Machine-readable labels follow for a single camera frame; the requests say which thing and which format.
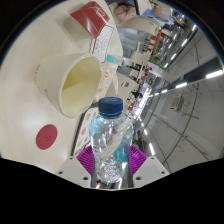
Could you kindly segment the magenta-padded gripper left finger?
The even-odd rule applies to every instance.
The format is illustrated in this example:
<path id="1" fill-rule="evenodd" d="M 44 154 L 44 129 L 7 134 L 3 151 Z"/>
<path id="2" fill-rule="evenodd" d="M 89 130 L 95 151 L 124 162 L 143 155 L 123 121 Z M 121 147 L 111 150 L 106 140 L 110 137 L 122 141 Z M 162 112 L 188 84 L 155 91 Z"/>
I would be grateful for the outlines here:
<path id="1" fill-rule="evenodd" d="M 87 147 L 77 156 L 70 156 L 56 171 L 62 177 L 84 188 L 92 187 L 95 161 L 91 147 Z"/>

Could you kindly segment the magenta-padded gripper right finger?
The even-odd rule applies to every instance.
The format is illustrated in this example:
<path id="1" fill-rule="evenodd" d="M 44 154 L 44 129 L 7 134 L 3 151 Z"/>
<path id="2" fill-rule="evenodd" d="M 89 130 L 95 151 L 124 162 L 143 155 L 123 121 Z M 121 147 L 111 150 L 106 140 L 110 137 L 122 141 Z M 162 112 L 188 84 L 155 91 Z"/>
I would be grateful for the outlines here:
<path id="1" fill-rule="evenodd" d="M 143 187 L 169 174 L 155 156 L 147 156 L 134 146 L 130 150 L 129 170 L 134 187 Z"/>

